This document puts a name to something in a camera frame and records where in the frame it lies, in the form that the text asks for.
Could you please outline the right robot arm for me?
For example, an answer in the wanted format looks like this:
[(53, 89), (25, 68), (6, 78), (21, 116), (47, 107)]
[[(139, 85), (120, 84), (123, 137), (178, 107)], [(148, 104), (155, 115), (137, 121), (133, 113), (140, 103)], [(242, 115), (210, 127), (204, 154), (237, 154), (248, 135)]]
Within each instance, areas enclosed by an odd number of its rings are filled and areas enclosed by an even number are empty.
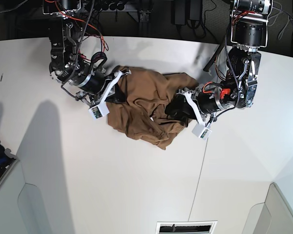
[[(112, 83), (116, 76), (105, 74), (108, 45), (91, 22), (93, 14), (100, 11), (98, 5), (97, 0), (45, 0), (42, 4), (43, 14), (53, 16), (48, 28), (49, 72), (70, 97), (90, 107), (100, 101), (121, 104), (127, 98), (127, 93)], [(100, 40), (100, 49), (91, 58), (81, 52), (82, 43), (89, 37)]]

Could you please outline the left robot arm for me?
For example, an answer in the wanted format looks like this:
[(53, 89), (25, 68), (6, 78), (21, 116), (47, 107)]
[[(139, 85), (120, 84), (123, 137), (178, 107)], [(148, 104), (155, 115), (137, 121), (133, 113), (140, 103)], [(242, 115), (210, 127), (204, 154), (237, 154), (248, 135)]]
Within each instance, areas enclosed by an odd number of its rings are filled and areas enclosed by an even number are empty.
[(205, 127), (222, 114), (253, 105), (261, 54), (259, 48), (268, 43), (268, 22), (271, 0), (233, 0), (230, 22), (222, 43), (204, 67), (209, 71), (217, 64), (222, 51), (228, 68), (220, 82), (208, 82), (202, 88), (176, 91), (165, 114), (177, 120), (193, 119)]

